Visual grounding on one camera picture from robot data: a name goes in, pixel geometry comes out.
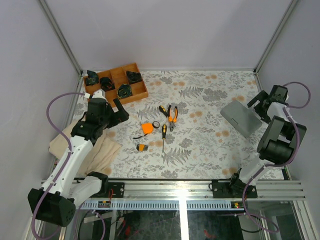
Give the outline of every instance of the table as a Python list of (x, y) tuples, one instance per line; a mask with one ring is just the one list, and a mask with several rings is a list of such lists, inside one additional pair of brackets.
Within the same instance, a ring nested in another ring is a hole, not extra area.
[[(149, 97), (124, 105), (128, 121), (108, 130), (108, 136), (122, 145), (113, 163), (105, 169), (110, 178), (220, 179), (229, 178), (246, 166), (267, 124), (243, 137), (220, 114), (231, 101), (244, 105), (258, 94), (252, 71), (142, 71)], [(141, 124), (167, 124), (159, 105), (178, 107), (174, 131), (168, 131), (162, 153), (161, 128), (143, 135)], [(78, 99), (73, 119), (88, 106)], [(137, 144), (148, 145), (138, 152)], [(271, 169), (262, 179), (283, 179), (280, 168)]]

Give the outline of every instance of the leaf pattern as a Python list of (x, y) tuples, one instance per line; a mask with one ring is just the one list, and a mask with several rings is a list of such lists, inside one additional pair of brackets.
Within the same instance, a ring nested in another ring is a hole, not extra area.
[[(230, 168), (248, 165), (257, 155), (257, 145), (267, 125), (244, 138), (220, 114), (233, 100), (246, 105), (257, 93), (251, 71), (142, 71), (149, 97), (123, 105), (129, 120), (107, 133), (122, 145), (109, 166), (111, 178), (218, 179), (230, 177)], [(178, 107), (177, 123), (168, 131), (162, 153), (161, 127), (142, 136), (142, 123), (168, 119), (159, 111)], [(87, 110), (88, 102), (78, 98), (73, 119)], [(148, 145), (139, 152), (137, 144)], [(268, 171), (264, 179), (283, 179), (281, 169)]]

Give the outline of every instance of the tape roll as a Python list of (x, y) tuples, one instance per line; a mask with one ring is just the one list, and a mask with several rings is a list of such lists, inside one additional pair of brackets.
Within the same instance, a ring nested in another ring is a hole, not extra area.
[(155, 129), (158, 129), (158, 128), (160, 128), (160, 122), (154, 121), (154, 122), (152, 123), (152, 126), (153, 126)]

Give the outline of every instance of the folded towel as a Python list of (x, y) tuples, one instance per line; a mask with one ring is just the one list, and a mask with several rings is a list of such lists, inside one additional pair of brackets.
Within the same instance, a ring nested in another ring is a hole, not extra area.
[[(72, 128), (77, 122), (77, 120), (74, 120), (62, 131), (68, 138), (71, 137)], [(67, 147), (67, 141), (59, 134), (50, 142), (49, 152), (60, 160)], [(101, 137), (98, 138), (91, 151), (84, 158), (82, 165), (78, 170), (77, 177), (85, 177), (90, 172), (106, 174), (106, 168), (116, 158), (120, 148), (121, 145), (107, 137), (107, 129), (103, 130)]]

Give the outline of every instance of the wooden box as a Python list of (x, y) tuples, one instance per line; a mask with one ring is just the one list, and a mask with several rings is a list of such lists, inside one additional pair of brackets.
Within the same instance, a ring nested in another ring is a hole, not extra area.
[[(117, 95), (118, 88), (122, 84), (129, 84), (129, 81), (128, 81), (128, 78), (126, 75), (126, 71), (140, 73), (139, 68), (136, 63), (132, 63), (129, 65), (125, 65), (125, 66), (121, 66), (121, 67), (117, 67), (117, 68), (113, 68), (110, 70), (101, 71), (101, 72), (97, 73), (99, 76), (99, 82), (100, 82), (100, 78), (108, 77), (114, 83), (115, 89), (105, 92), (105, 98), (111, 104), (111, 106), (113, 108), (116, 106), (114, 103), (114, 99), (118, 98), (118, 95)], [(148, 90), (146, 88), (146, 85), (145, 85), (145, 82), (143, 79), (140, 82), (130, 84), (130, 86), (132, 89), (132, 96), (128, 96), (126, 98), (120, 99), (120, 102), (122, 104), (128, 104), (128, 103), (131, 103), (131, 102), (148, 97)], [(85, 87), (85, 91), (91, 95), (95, 91), (97, 91), (101, 88), (100, 83), (97, 83), (92, 86), (86, 86), (86, 84), (84, 84), (84, 87)]]

